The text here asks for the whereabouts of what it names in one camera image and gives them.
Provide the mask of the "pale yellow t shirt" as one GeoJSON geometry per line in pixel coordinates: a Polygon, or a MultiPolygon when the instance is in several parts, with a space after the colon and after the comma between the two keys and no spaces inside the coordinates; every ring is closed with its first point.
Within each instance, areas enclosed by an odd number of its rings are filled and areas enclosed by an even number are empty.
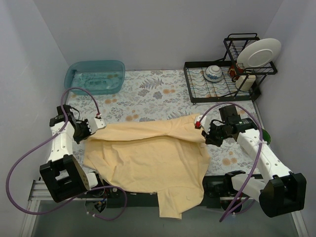
{"type": "Polygon", "coordinates": [[[108,124],[86,141],[83,164],[110,185],[157,194],[160,217],[181,219],[201,204],[210,163],[195,118],[108,124]]]}

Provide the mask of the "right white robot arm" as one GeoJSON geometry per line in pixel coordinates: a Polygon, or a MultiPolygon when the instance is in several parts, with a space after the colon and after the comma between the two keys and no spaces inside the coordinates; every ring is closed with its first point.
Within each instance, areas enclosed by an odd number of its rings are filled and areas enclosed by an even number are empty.
{"type": "Polygon", "coordinates": [[[242,191],[259,202],[268,217],[304,208],[306,178],[302,173],[293,173],[277,158],[270,147],[260,140],[260,130],[252,119],[228,118],[220,125],[215,125],[209,118],[198,116],[195,125],[202,128],[202,135],[208,145],[219,147],[223,140],[233,138],[260,171],[263,181],[244,171],[227,173],[223,184],[227,195],[235,196],[242,191]]]}

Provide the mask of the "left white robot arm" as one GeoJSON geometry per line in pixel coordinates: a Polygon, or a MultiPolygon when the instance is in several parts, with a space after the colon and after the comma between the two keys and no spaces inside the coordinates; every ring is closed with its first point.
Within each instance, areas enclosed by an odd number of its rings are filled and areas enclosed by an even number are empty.
{"type": "Polygon", "coordinates": [[[76,119],[72,107],[65,104],[57,107],[57,113],[49,122],[54,136],[50,155],[47,163],[39,168],[52,199],[59,203],[87,191],[93,197],[101,197],[105,185],[98,174],[86,173],[82,169],[73,154],[73,143],[79,145],[99,129],[105,128],[105,121],[100,116],[90,120],[76,119]]]}

